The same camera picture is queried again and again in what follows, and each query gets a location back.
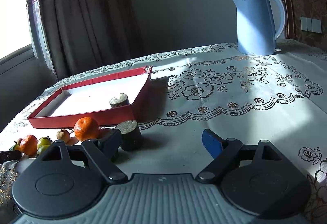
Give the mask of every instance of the tablecloth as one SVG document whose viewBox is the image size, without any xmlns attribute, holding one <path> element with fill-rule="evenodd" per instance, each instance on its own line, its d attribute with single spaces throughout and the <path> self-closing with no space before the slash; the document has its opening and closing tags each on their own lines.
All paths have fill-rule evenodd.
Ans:
<svg viewBox="0 0 327 224">
<path fill-rule="evenodd" d="M 305 216 L 313 223 L 327 223 L 327 96 L 323 92 L 327 53 L 295 40 L 278 40 L 278 47 L 282 51 L 274 55 L 248 56 L 238 52 L 236 43 L 222 43 L 153 54 L 68 77 L 17 114 L 0 133 L 0 151 L 27 134 L 55 139 L 58 129 L 34 129 L 27 116 L 61 86 L 152 65 L 151 95 L 139 124 L 145 144 L 134 152 L 119 150 L 116 164 L 121 170 L 128 176 L 197 175 L 212 160 L 202 146 L 205 128 L 244 144 L 268 139 L 311 183 Z M 3 190 L 10 193 L 12 182 L 32 161 L 12 166 L 10 175 L 16 173 L 15 178 L 7 177 L 2 185 L 0 181 L 0 205 L 10 201 Z"/>
</svg>

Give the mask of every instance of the electric kettle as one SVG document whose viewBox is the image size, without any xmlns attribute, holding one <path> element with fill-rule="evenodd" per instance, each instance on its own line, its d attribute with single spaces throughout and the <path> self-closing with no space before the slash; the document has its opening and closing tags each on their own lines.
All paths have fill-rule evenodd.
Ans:
<svg viewBox="0 0 327 224">
<path fill-rule="evenodd" d="M 276 39 L 282 34 L 286 22 L 282 0 L 274 1 L 281 14 L 277 32 L 269 0 L 233 0 L 237 9 L 237 41 L 241 53 L 260 56 L 274 54 Z"/>
</svg>

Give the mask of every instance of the red tray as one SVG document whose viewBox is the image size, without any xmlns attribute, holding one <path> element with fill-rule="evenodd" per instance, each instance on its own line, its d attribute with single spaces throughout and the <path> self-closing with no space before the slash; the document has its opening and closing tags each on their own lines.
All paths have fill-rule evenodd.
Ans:
<svg viewBox="0 0 327 224">
<path fill-rule="evenodd" d="M 151 72 L 152 66 L 146 66 L 64 86 L 34 110 L 28 116 L 28 120 L 34 128 L 48 129 L 72 128 L 83 117 L 94 118 L 99 125 L 115 125 L 126 120 L 138 120 L 147 96 Z M 106 97 L 107 91 L 126 93 L 130 105 L 111 109 L 109 101 L 114 96 Z M 78 103 L 74 104 L 74 100 L 81 101 L 79 98 L 86 101 L 85 104 L 79 104 L 82 105 L 80 108 L 76 106 Z M 84 110 L 81 109 L 83 107 L 90 109 L 104 107 L 104 109 L 83 112 Z"/>
</svg>

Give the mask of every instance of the window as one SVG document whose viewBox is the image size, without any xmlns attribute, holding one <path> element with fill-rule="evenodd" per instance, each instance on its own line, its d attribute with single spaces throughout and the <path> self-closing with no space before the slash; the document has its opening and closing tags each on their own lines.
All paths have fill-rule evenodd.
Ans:
<svg viewBox="0 0 327 224">
<path fill-rule="evenodd" d="M 0 59 L 30 43 L 26 0 L 0 0 Z"/>
</svg>

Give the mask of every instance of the dried fruit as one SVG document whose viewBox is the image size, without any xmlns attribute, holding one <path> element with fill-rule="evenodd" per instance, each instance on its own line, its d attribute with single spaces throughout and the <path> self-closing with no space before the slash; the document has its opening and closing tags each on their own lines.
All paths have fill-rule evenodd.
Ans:
<svg viewBox="0 0 327 224">
<path fill-rule="evenodd" d="M 57 132 L 57 139 L 63 140 L 65 143 L 67 143 L 70 139 L 70 134 L 66 129 L 61 129 Z"/>
<path fill-rule="evenodd" d="M 20 146 L 21 141 L 22 141 L 22 138 L 18 138 L 17 141 L 14 141 L 14 143 Z"/>
</svg>

